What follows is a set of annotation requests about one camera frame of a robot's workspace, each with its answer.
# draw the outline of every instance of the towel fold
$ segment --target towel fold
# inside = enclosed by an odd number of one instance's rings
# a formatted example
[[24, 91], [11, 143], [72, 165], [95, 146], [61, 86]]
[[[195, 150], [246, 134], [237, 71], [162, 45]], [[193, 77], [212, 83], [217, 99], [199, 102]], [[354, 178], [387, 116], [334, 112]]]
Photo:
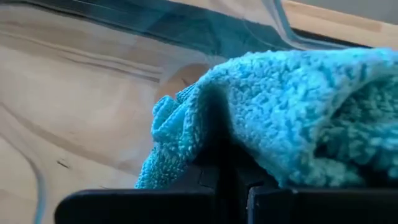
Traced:
[[[225, 125], [281, 187], [363, 185], [361, 166], [398, 179], [397, 75], [398, 53], [389, 49], [230, 59], [176, 100], [165, 96], [154, 106], [154, 148], [136, 188], [170, 185], [217, 125]], [[211, 120], [212, 113], [227, 122]]]

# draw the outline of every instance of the blue towel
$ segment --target blue towel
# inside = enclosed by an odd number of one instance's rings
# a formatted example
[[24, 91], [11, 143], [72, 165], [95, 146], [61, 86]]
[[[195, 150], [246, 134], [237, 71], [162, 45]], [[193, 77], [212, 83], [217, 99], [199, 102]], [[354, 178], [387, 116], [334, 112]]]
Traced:
[[[211, 113], [225, 116], [232, 139], [281, 187], [361, 185], [364, 165], [398, 179], [397, 75], [398, 53], [389, 49], [230, 59], [154, 106], [154, 148], [136, 188], [161, 189], [181, 175], [220, 125]], [[320, 146], [323, 156], [315, 155]]]

